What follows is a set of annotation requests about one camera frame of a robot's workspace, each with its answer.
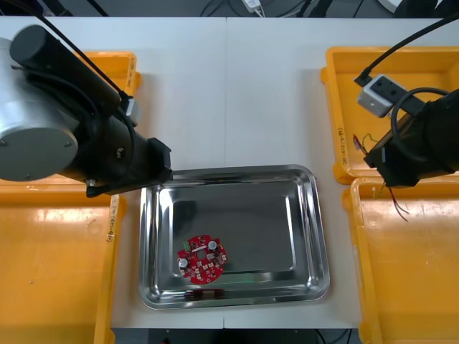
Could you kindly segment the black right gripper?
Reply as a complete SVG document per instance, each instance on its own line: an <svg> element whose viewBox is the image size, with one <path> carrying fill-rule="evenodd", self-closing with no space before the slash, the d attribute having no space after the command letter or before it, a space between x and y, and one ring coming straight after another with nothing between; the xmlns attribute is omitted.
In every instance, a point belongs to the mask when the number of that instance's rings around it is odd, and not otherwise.
<svg viewBox="0 0 459 344"><path fill-rule="evenodd" d="M413 187L431 177L424 126L421 119L404 115L397 124L398 136L388 131L365 155L365 163L377 170L388 187Z"/></svg>

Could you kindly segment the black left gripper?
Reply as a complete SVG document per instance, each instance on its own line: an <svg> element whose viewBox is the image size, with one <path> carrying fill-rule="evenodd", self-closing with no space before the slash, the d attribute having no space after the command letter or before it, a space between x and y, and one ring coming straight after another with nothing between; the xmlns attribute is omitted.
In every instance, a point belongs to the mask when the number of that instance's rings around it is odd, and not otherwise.
<svg viewBox="0 0 459 344"><path fill-rule="evenodd" d="M86 196L88 198L102 194L112 196L170 181L172 179L171 149L157 138L149 138L145 147L145 151L140 153L140 159L131 165L127 176L112 184L88 186Z"/></svg>

